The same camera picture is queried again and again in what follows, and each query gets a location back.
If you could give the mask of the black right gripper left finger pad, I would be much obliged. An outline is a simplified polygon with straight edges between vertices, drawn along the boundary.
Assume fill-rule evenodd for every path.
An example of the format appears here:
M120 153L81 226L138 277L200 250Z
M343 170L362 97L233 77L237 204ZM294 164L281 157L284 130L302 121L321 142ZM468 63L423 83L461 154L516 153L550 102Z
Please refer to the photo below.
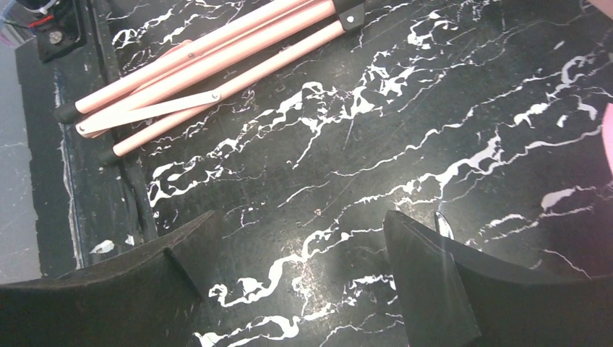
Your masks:
M60 278L1 286L3 346L189 346L211 286L223 215Z

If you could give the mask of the right gripper right finger pad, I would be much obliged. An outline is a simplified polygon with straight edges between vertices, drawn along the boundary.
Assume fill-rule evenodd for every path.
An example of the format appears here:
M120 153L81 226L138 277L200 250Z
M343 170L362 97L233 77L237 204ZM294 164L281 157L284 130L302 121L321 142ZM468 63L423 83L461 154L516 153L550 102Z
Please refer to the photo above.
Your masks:
M397 211L383 231L410 346L610 346L612 277L500 260Z

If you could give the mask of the pink tripod music stand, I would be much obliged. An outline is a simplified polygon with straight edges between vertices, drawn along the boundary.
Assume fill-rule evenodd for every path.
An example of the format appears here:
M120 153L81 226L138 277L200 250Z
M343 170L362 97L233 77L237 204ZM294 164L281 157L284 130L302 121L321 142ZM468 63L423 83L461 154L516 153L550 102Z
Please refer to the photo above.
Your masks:
M151 120L150 126L101 154L103 163L112 164L309 52L359 29L365 16L365 1L271 1L201 38L180 43L120 80L57 107L53 114L62 124L75 125L85 138ZM205 92L179 96L182 90L323 20L329 24L231 80Z

